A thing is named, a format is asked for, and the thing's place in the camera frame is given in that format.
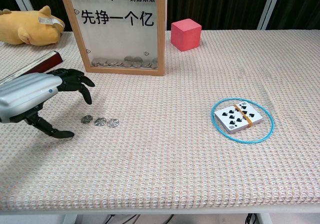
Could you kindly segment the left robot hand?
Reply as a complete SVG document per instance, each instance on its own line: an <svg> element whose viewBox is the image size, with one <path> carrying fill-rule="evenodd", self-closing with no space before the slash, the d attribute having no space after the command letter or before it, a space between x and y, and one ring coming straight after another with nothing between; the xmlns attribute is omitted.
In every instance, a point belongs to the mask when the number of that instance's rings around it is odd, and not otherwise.
<svg viewBox="0 0 320 224"><path fill-rule="evenodd" d="M0 87L0 122L18 123L24 120L48 136L57 139L73 137L71 131L60 131L39 116L44 103L61 91L78 91L85 102L92 104L88 87L95 84L76 69L59 68L47 73L30 73Z"/></svg>

